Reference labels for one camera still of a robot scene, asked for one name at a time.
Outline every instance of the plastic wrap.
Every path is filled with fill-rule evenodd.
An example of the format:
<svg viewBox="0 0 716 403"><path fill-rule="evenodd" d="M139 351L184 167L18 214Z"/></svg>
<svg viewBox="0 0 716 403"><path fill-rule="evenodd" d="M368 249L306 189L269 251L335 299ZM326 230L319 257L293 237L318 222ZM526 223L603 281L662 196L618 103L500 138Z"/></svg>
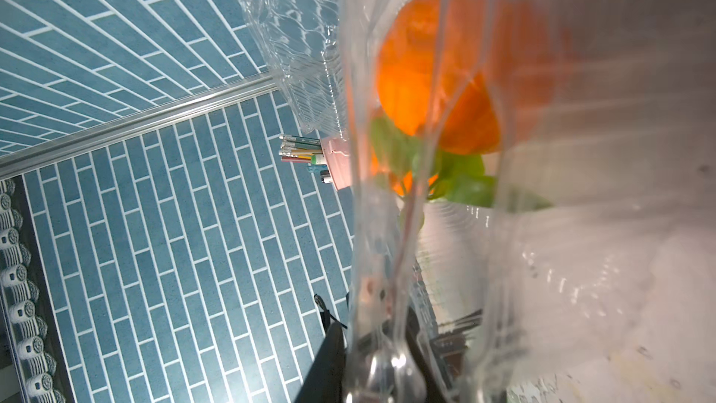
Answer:
<svg viewBox="0 0 716 403"><path fill-rule="evenodd" d="M301 129L346 138L337 0L238 0Z"/></svg>
<svg viewBox="0 0 716 403"><path fill-rule="evenodd" d="M465 402L619 345L698 193L712 5L340 5L357 214L346 400L425 398L408 308L443 395Z"/></svg>

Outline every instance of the green leaf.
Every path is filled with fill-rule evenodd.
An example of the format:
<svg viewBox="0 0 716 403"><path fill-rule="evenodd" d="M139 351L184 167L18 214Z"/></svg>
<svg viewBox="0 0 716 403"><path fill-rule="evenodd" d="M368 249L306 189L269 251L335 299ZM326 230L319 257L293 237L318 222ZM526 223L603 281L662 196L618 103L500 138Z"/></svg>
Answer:
<svg viewBox="0 0 716 403"><path fill-rule="evenodd" d="M370 142L378 161L398 177L411 170L420 153L420 140L400 131L386 116L371 120Z"/></svg>
<svg viewBox="0 0 716 403"><path fill-rule="evenodd" d="M494 176L470 177L457 175L445 180L447 189L443 198L461 204L476 207L493 207L497 191L497 179ZM509 212L529 212L552 207L547 199L532 193L523 187L511 186L506 205Z"/></svg>

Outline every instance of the orange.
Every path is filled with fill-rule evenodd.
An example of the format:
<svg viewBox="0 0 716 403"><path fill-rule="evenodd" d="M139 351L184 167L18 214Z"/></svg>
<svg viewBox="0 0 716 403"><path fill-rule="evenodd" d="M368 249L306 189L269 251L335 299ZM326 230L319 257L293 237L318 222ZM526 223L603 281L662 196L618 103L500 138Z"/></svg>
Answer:
<svg viewBox="0 0 716 403"><path fill-rule="evenodd" d="M389 29L377 60L381 107L397 128L421 137L454 102L439 147L454 154L495 151L502 141L493 94L499 94L505 112L551 100L556 79L549 67L556 55L550 49L548 21L526 0L493 0L493 25L485 35L490 42L483 45L487 0L447 3L434 84L436 112L428 115L440 0L411 0ZM532 124L515 121L520 121L515 129L519 139Z"/></svg>

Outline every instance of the clear plastic bag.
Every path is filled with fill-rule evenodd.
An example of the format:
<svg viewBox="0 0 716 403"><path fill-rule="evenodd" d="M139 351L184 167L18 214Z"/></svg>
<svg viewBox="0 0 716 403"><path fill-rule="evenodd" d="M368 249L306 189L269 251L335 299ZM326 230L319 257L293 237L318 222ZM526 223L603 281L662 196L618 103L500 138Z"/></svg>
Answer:
<svg viewBox="0 0 716 403"><path fill-rule="evenodd" d="M238 0L301 129L346 137L338 0Z"/></svg>
<svg viewBox="0 0 716 403"><path fill-rule="evenodd" d="M619 345L698 193L716 51L713 20L694 23L713 14L695 0L340 10L357 213L346 400L425 398L408 308L443 395L465 402Z"/></svg>

